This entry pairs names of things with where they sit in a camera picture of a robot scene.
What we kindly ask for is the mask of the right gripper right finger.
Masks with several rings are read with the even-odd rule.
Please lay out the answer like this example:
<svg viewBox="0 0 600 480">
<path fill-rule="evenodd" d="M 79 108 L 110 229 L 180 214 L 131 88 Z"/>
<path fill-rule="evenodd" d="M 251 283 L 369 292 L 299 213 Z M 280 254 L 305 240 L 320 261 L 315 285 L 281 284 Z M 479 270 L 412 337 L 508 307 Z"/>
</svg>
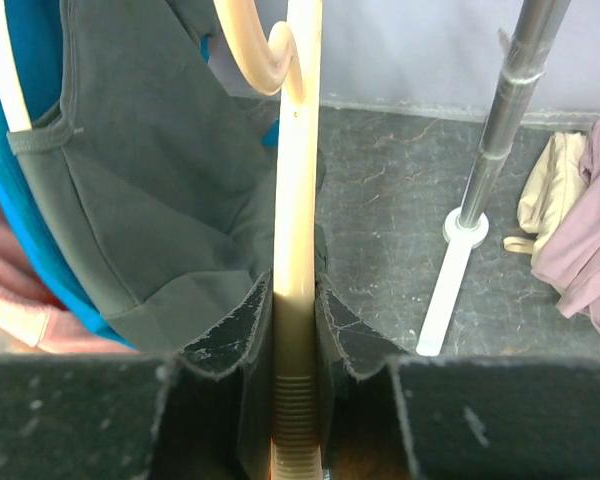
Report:
<svg viewBox="0 0 600 480">
<path fill-rule="evenodd" d="M 600 479 L 600 362 L 420 357 L 316 281 L 322 456 L 336 479 Z"/>
</svg>

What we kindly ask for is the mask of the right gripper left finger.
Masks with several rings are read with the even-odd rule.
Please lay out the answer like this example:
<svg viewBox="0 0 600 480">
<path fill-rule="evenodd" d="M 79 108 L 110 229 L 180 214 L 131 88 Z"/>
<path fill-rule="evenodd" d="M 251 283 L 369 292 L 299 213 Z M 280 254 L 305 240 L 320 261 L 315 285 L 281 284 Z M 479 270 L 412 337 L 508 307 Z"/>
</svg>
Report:
<svg viewBox="0 0 600 480">
<path fill-rule="evenodd" d="M 272 287 L 175 354 L 0 355 L 0 479 L 265 479 Z"/>
</svg>

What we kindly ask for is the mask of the beige plastic hanger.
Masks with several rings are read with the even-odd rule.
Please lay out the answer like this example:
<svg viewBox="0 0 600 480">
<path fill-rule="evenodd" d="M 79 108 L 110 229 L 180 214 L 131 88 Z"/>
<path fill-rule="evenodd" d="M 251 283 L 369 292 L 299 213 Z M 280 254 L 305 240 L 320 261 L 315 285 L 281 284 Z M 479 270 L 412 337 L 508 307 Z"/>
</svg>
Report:
<svg viewBox="0 0 600 480">
<path fill-rule="evenodd" d="M 252 1 L 218 1 L 247 82 L 279 94 L 273 256 L 274 414 L 271 476 L 323 476 L 317 407 L 315 201 L 323 4 L 290 1 L 264 33 Z"/>
</svg>

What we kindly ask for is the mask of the white hanger of grey shirt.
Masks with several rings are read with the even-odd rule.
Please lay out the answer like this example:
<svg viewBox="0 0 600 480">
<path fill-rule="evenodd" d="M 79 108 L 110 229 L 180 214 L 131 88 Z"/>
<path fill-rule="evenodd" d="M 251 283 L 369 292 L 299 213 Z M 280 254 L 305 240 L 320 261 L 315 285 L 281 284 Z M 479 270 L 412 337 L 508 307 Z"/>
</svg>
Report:
<svg viewBox="0 0 600 480">
<path fill-rule="evenodd" d="M 4 0 L 0 0 L 0 101 L 11 132 L 32 129 L 13 55 Z"/>
</svg>

